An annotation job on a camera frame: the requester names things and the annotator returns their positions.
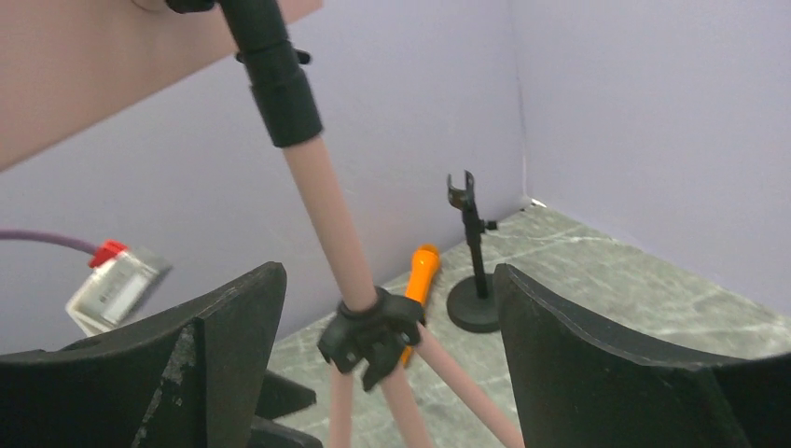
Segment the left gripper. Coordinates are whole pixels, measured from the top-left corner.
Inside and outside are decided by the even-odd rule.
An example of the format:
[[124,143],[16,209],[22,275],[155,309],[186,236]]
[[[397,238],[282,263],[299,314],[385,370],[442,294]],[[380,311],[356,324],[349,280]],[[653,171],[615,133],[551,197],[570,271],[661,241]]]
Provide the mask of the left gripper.
[[273,371],[266,371],[246,446],[322,448],[322,442],[314,436],[276,422],[280,417],[312,407],[316,401],[313,389]]

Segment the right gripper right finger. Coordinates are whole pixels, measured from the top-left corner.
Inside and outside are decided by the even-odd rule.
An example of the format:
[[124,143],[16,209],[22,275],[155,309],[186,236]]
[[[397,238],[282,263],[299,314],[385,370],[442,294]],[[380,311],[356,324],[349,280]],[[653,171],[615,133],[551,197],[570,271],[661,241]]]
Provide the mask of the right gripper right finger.
[[529,447],[786,447],[790,356],[717,355],[629,329],[509,264],[493,275]]

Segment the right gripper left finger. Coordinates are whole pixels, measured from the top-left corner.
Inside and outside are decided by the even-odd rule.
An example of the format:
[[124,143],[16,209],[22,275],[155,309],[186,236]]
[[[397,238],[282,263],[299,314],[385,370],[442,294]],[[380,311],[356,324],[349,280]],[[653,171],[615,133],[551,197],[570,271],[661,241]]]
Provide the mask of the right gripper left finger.
[[2,445],[249,446],[285,289],[268,262],[61,350],[2,356]]

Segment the black microphone stand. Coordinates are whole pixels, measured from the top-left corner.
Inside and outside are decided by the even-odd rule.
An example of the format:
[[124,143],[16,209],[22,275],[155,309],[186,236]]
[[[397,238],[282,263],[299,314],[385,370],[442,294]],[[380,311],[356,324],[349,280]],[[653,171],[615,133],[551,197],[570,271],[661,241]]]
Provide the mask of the black microphone stand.
[[449,204],[461,212],[465,228],[465,242],[469,249],[473,273],[460,280],[451,289],[446,310],[451,322],[464,331],[478,334],[493,333],[500,329],[496,300],[493,292],[493,275],[484,268],[482,235],[496,231],[498,222],[479,216],[475,197],[475,177],[465,170],[465,186],[453,185],[447,176]]

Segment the orange toy microphone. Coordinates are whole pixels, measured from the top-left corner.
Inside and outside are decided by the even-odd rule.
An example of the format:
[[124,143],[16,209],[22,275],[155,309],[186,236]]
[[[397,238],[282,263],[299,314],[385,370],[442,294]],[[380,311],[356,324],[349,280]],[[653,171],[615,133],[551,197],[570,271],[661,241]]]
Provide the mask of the orange toy microphone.
[[434,245],[421,245],[411,258],[409,281],[404,296],[421,305],[425,324],[430,290],[440,267],[440,252]]

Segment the pink music stand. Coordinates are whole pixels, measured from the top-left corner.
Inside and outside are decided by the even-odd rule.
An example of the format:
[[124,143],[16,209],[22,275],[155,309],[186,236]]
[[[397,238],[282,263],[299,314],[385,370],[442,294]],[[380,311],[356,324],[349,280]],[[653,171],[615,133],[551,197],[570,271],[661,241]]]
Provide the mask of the pink music stand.
[[284,154],[340,289],[333,342],[329,443],[352,435],[354,359],[341,350],[360,329],[417,353],[506,447],[524,444],[512,424],[417,317],[396,332],[374,286],[332,168],[309,81],[286,23],[311,13],[275,1],[5,1],[1,5],[1,164],[10,167],[123,107],[238,50],[258,111]]

